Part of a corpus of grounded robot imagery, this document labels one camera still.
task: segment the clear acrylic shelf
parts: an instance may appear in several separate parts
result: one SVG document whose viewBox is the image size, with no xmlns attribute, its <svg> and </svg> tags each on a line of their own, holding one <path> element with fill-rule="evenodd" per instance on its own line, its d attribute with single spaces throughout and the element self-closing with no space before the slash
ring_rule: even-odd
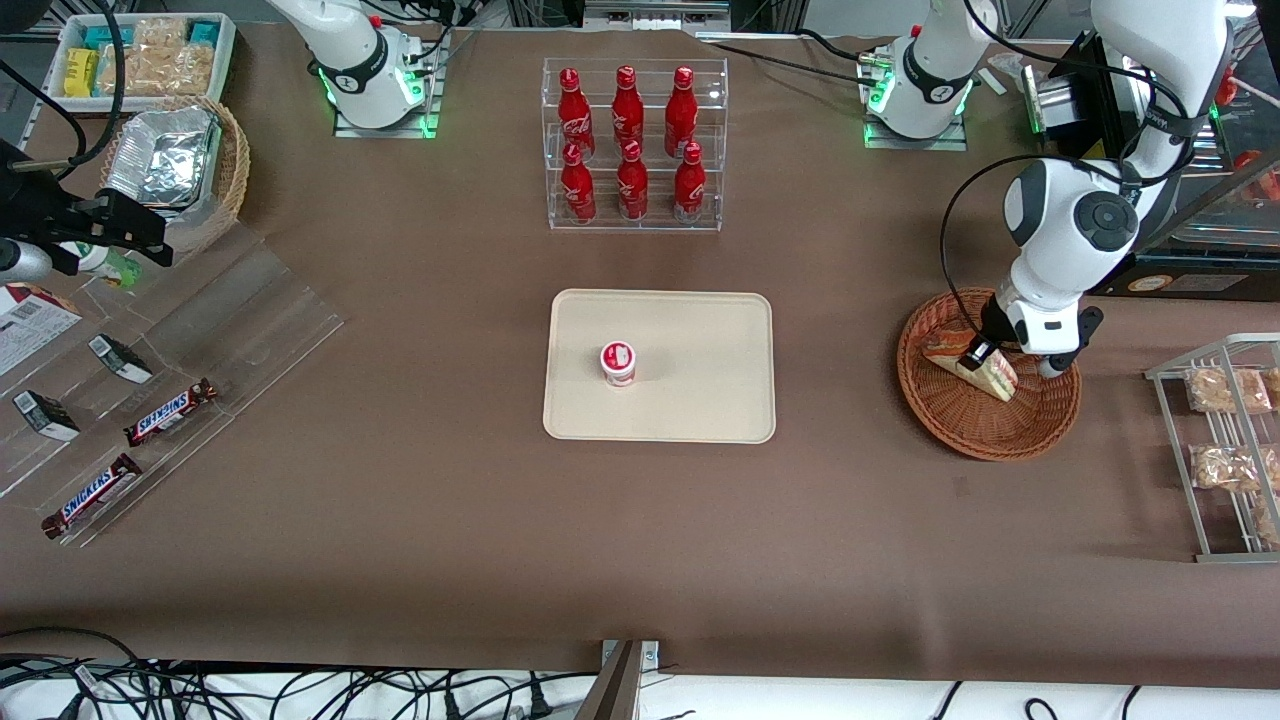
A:
<svg viewBox="0 0 1280 720">
<path fill-rule="evenodd" d="M 636 90 L 644 101 L 645 140 L 643 160 L 649 168 L 649 214 L 627 220 L 618 211 L 617 169 L 621 152 L 613 140 L 613 95 L 617 69 L 636 69 Z M 680 160 L 663 150 L 667 99 L 676 68 L 694 70 L 694 96 L 698 99 L 698 129 L 694 138 L 703 146 L 707 170 L 703 214 L 692 225 L 676 222 L 675 176 Z M 579 224 L 563 197 L 559 177 L 564 168 L 564 136 L 558 115 L 559 73 L 575 68 L 582 94 L 591 105 L 595 154 L 586 161 L 595 187 L 595 219 Z M 728 60 L 635 60 L 600 58 L 548 58 L 543 61 L 543 158 L 547 168 L 547 219 L 554 229 L 577 231 L 678 231 L 717 232 L 724 220 L 724 159 L 728 136 Z"/>
<path fill-rule="evenodd" d="M 143 470 L 58 538 L 84 546 L 230 424 L 253 400 L 342 325 L 342 320 L 261 242 L 237 224 L 173 268 L 145 266 L 123 291 L 92 281 L 72 293 L 82 319 L 0 375 L 0 502 L 32 510 L 31 532 L 122 452 Z M 88 348 L 97 333 L 129 346 L 154 375 L 134 384 Z M 123 429 L 209 378 L 218 397 L 173 428 L 128 447 Z M 70 442 L 32 430 L 13 397 L 59 400 L 81 429 Z"/>
<path fill-rule="evenodd" d="M 1201 552 L 1197 562 L 1280 562 L 1280 543 L 1258 532 L 1258 520 L 1270 519 L 1280 528 L 1280 477 L 1271 477 L 1263 451 L 1280 442 L 1275 410 L 1247 413 L 1235 372 L 1280 366 L 1280 333 L 1233 334 L 1147 370 L 1156 386 L 1160 410 L 1169 430 L 1174 460 L 1181 477 L 1187 503 Z M 1187 375 L 1197 369 L 1221 369 L 1230 389 L 1234 411 L 1197 413 L 1187 400 Z M 1272 405 L 1280 397 L 1272 393 Z M 1199 488 L 1193 482 L 1190 447 L 1215 445 L 1244 448 L 1257 470 L 1261 492 Z"/>
</svg>

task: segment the brown tablecloth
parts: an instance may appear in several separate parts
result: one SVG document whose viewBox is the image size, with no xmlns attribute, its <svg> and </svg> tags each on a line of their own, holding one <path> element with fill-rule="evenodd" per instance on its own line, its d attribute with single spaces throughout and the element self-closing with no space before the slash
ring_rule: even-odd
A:
<svg viewBox="0 0 1280 720">
<path fill-rule="evenodd" d="M 851 70 L 812 44 L 753 47 Z M 297 33 L 243 28 L 227 97 L 253 149 L 242 217 L 347 325 L 88 548 L 0 502 L 0 623 L 108 630 L 147 657 L 586 669 L 598 641 L 644 637 L 686 673 L 1274 687 L 1280 568 L 1190 561 L 1139 373 L 1274 331 L 1275 306 L 1101 301 L 1061 446 L 959 457 L 908 410 L 893 345 L 945 287 L 947 197 L 1029 143 L 1016 92 L 975 91 L 965 154 L 868 151 L 850 85 L 730 56 L 718 237 L 548 231 L 543 56 L 721 53 L 486 32 L 449 67 L 436 140 L 353 141 L 330 137 Z M 41 118 L 35 155 L 65 152 L 59 123 Z M 957 210 L 965 284 L 1014 256 L 1012 172 Z M 548 437 L 549 307 L 568 287 L 768 297 L 774 438 Z"/>
</svg>

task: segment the coca-cola bottle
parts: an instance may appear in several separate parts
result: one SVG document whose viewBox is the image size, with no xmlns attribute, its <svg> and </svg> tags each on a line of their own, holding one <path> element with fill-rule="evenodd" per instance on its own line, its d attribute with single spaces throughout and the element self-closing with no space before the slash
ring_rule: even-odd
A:
<svg viewBox="0 0 1280 720">
<path fill-rule="evenodd" d="M 582 149 L 577 145 L 564 145 L 561 184 L 564 186 L 564 200 L 573 214 L 570 219 L 580 225 L 591 222 L 595 218 L 595 187 L 591 184 L 591 170 L 582 164 Z"/>
<path fill-rule="evenodd" d="M 613 95 L 613 137 L 618 147 L 636 141 L 644 149 L 644 101 L 636 92 L 636 69 L 618 68 L 618 91 Z"/>
<path fill-rule="evenodd" d="M 676 168 L 676 222 L 691 225 L 703 214 L 703 186 L 707 184 L 707 170 L 703 169 L 703 146 L 696 141 L 685 145 L 685 161 Z"/>
<path fill-rule="evenodd" d="M 561 70 L 561 128 L 564 142 L 576 145 L 582 151 L 582 160 L 590 160 L 595 154 L 595 136 L 591 135 L 591 105 L 582 95 L 577 70 Z"/>
<path fill-rule="evenodd" d="M 640 160 L 640 143 L 635 140 L 628 140 L 622 146 L 618 211 L 628 220 L 639 220 L 649 211 L 649 168 Z"/>
<path fill-rule="evenodd" d="M 698 99 L 694 97 L 694 70 L 685 65 L 676 68 L 676 87 L 667 100 L 667 136 L 663 142 L 667 155 L 680 158 L 685 145 L 694 138 L 698 127 Z"/>
</svg>

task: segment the aluminum foil container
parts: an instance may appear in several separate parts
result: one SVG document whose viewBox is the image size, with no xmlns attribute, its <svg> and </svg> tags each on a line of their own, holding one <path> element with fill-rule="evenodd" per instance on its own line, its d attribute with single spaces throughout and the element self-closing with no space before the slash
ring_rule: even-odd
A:
<svg viewBox="0 0 1280 720">
<path fill-rule="evenodd" d="M 138 113 L 124 123 L 106 186 L 180 211 L 207 193 L 220 137 L 218 117 L 204 108 Z"/>
</svg>

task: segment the wicker basket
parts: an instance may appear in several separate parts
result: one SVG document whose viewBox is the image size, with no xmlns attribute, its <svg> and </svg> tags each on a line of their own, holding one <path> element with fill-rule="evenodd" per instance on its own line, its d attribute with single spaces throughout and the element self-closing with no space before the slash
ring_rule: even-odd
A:
<svg viewBox="0 0 1280 720">
<path fill-rule="evenodd" d="M 214 174 L 212 195 L 216 199 L 212 214 L 198 224 L 172 222 L 165 229 L 165 242 L 180 254 L 195 254 L 221 237 L 236 224 L 244 191 L 248 187 L 248 140 L 236 117 L 224 105 L 207 97 L 166 97 L 160 110 L 180 110 L 197 105 L 218 115 L 221 122 L 223 138 L 218 146 L 218 169 Z M 102 165 L 102 184 L 115 160 L 120 146 L 120 133 L 116 132 L 106 149 L 106 164 Z"/>
<path fill-rule="evenodd" d="M 978 316 L 991 290 L 960 291 L 965 309 Z M 937 329 L 964 329 L 955 297 L 943 293 L 922 305 L 897 343 L 897 379 L 915 416 L 934 437 L 980 460 L 1027 460 L 1050 450 L 1071 429 L 1080 411 L 1080 373 L 1075 365 L 1053 379 L 1039 375 L 1039 359 L 1009 354 L 1018 370 L 1018 392 L 1001 402 L 934 365 L 920 343 Z"/>
</svg>

